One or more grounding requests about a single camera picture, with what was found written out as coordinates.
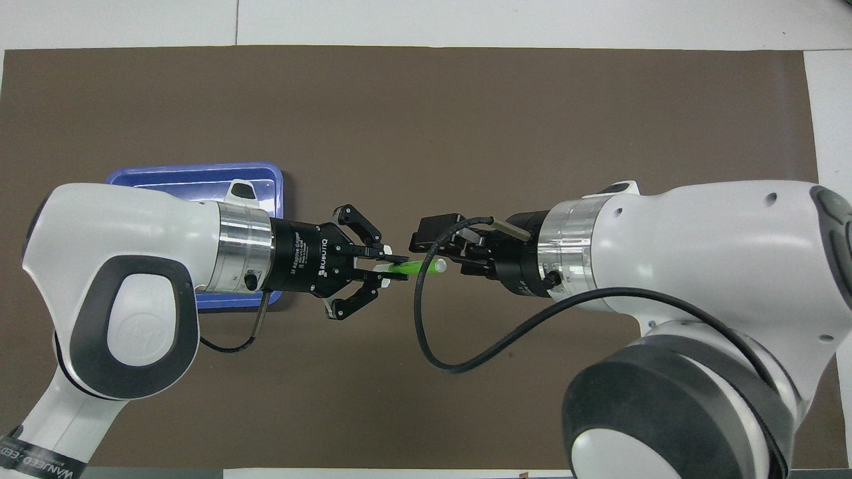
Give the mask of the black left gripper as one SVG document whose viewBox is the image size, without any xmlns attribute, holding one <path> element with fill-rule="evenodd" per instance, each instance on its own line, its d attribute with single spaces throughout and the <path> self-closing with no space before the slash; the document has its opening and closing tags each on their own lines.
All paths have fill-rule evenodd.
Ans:
<svg viewBox="0 0 852 479">
<path fill-rule="evenodd" d="M 381 232 L 353 206 L 344 204 L 333 212 L 333 222 L 315 225 L 306 222 L 271 219 L 274 251 L 268 274 L 268 289 L 309 292 L 320 297 L 329 319 L 350 318 L 379 296 L 392 280 L 408 280 L 408 275 L 390 269 L 345 269 L 348 257 L 374 259 L 392 264 L 407 263 L 405 255 L 393 255 L 381 242 Z M 362 242 L 347 239 L 344 226 Z M 350 284 L 360 286 L 349 297 L 338 297 Z"/>
</svg>

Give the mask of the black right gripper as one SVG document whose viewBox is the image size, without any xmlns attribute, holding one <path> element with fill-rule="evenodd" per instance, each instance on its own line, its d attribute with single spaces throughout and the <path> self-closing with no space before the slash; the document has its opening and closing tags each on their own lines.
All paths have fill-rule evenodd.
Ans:
<svg viewBox="0 0 852 479">
<path fill-rule="evenodd" d="M 488 236 L 488 246 L 485 232 L 469 228 L 451 231 L 460 222 L 475 225 L 459 213 L 426 216 L 411 234 L 408 251 L 426 253 L 444 237 L 436 253 L 459 264 L 462 275 L 498 280 L 508 291 L 520 296 L 548 297 L 538 266 L 538 237 L 547 215 L 547 210 L 537 210 L 509 216 L 506 222 L 528 231 L 530 240 L 521 242 L 493 233 Z"/>
</svg>

